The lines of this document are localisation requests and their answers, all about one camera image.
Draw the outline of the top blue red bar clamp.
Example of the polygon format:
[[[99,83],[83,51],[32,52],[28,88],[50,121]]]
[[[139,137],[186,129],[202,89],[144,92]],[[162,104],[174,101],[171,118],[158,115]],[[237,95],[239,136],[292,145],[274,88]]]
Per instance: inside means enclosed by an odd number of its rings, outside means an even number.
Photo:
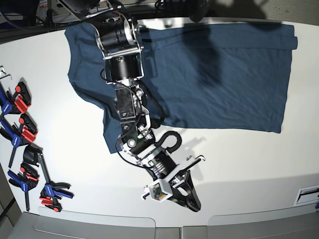
[[[0,120],[5,115],[20,115],[27,111],[31,105],[31,95],[26,84],[20,81],[15,87],[15,92],[12,95],[10,91],[4,91],[0,86]]]

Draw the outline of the grey right chair back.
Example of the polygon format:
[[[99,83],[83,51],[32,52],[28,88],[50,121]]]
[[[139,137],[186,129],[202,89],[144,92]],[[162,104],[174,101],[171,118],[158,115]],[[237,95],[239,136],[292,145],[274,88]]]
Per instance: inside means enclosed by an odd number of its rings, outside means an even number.
[[[317,239],[319,214],[314,205],[213,216],[205,226],[183,227],[183,239]]]

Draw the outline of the bottom blue red bar clamp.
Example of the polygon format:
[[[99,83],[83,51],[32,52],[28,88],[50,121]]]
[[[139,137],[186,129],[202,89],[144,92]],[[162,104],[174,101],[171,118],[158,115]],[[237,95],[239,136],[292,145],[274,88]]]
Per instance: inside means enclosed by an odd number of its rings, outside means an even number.
[[[70,189],[71,185],[64,182],[59,182],[59,183],[53,182],[49,177],[49,173],[44,161],[43,153],[42,152],[39,153],[38,157],[39,157],[38,162],[41,165],[42,172],[45,178],[45,185],[39,197],[41,200],[41,204],[46,206],[47,208],[52,209],[55,212],[61,212],[62,206],[59,201],[63,197],[66,197],[69,199],[72,199],[74,197],[73,193],[67,191],[67,189]]]

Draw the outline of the white slotted label plate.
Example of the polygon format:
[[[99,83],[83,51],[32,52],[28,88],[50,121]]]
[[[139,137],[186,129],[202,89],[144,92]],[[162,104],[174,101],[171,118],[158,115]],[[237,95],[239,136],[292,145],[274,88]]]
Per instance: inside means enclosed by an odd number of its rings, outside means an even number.
[[[294,203],[294,206],[303,206],[307,204],[317,203],[319,201],[319,187],[311,186],[306,188],[301,188],[298,193]]]

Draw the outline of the metal hex key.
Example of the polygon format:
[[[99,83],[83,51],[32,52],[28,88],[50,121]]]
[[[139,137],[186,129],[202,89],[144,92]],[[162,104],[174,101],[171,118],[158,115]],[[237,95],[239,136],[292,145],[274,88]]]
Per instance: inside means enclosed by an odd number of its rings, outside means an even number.
[[[9,74],[5,71],[4,66],[0,66],[0,80],[2,80],[4,78],[9,78],[10,80],[12,80],[11,74]]]

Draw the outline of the dark blue T-shirt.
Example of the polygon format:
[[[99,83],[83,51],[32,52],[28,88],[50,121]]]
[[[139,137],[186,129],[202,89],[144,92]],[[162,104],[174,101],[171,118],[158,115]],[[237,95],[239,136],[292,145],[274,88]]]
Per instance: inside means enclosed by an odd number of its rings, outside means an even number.
[[[295,29],[286,24],[142,28],[143,82],[164,125],[280,133]]]

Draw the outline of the blue red bar clamp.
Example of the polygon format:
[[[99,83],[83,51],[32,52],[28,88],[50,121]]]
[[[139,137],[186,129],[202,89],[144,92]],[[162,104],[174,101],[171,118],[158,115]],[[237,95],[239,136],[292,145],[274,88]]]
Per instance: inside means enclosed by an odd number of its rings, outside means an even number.
[[[61,212],[62,206],[59,201],[63,197],[66,197],[69,199],[72,199],[74,197],[73,193],[67,191],[67,189],[70,189],[71,185],[64,182],[59,182],[59,183],[53,182],[49,177],[49,173],[44,161],[43,153],[42,152],[39,153],[38,157],[39,157],[38,162],[41,165],[42,172],[45,178],[45,185],[39,197],[41,200],[41,204],[46,206],[47,208],[52,209],[55,212]]]
[[[20,115],[27,111],[31,105],[31,95],[26,84],[20,81],[15,87],[15,92],[12,95],[10,91],[4,91],[0,86],[0,120],[5,115]]]
[[[9,140],[13,146],[8,164],[9,168],[12,167],[17,148],[33,143],[37,135],[36,124],[27,113],[21,114],[18,121],[19,127],[10,125],[5,118],[3,118],[0,122],[2,126],[0,134],[5,139]]]
[[[29,191],[34,189],[39,180],[37,171],[29,164],[22,162],[20,165],[20,172],[15,174],[11,170],[7,172],[10,177],[9,183],[15,187],[20,188],[24,192],[26,211],[30,210]]]

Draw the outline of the grey left chair back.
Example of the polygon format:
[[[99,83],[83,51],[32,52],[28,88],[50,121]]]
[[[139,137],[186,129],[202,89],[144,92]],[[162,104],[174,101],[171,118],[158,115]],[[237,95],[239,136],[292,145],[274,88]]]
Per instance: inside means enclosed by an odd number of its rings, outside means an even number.
[[[178,239],[177,228],[110,226],[23,213],[10,239]]]

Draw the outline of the grey chair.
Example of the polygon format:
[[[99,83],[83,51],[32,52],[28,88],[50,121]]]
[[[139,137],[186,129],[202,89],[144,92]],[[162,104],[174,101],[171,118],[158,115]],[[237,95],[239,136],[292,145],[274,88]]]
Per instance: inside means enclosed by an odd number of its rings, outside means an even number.
[[[178,239],[177,228],[110,226],[23,213],[10,239]]]
[[[319,214],[314,205],[213,216],[205,226],[183,227],[183,239],[317,239]]]

